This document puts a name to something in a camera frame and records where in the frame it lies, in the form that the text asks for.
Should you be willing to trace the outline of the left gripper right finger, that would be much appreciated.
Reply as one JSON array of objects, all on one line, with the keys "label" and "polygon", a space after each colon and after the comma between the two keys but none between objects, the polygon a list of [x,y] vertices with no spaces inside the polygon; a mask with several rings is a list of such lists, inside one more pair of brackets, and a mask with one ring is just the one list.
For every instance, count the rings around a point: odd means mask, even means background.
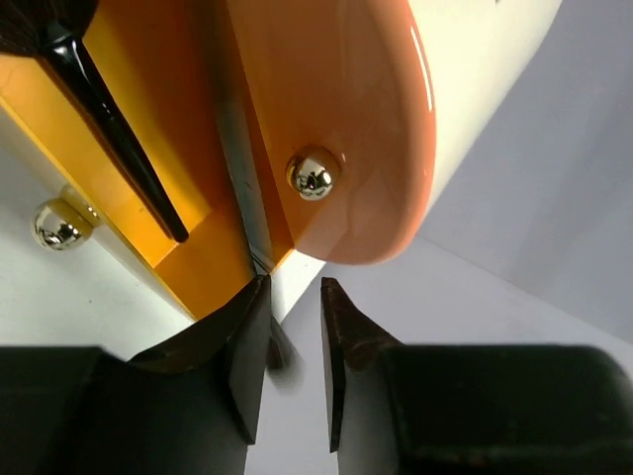
[{"label": "left gripper right finger", "polygon": [[406,344],[320,282],[329,450],[342,474],[628,474],[632,382],[564,344]]}]

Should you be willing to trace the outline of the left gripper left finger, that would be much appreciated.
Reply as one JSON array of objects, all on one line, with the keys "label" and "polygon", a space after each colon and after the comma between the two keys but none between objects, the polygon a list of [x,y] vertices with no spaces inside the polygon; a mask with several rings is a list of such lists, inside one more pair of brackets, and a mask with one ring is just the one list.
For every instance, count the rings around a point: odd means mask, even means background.
[{"label": "left gripper left finger", "polygon": [[5,474],[240,474],[255,442],[271,280],[123,360],[98,346],[1,350]]}]

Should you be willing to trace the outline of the round beige orange organizer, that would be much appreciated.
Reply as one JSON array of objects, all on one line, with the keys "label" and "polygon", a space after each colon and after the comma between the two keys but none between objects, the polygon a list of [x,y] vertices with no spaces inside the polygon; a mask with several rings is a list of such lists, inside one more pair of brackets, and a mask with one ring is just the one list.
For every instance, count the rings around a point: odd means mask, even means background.
[{"label": "round beige orange organizer", "polygon": [[1,52],[1,143],[51,189],[34,229],[94,236],[201,319],[255,273],[217,88],[242,100],[284,317],[327,263],[403,252],[538,51],[557,1],[97,1],[84,44],[189,232],[168,237],[36,60]]}]

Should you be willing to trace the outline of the black fan brush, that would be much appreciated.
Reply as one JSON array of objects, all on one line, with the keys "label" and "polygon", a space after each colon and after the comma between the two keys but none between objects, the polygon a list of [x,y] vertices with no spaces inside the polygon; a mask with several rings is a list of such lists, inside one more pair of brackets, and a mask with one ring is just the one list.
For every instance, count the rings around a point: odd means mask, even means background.
[{"label": "black fan brush", "polygon": [[1,52],[36,60],[73,102],[169,238],[189,237],[135,132],[84,44],[97,1],[3,1]]}]

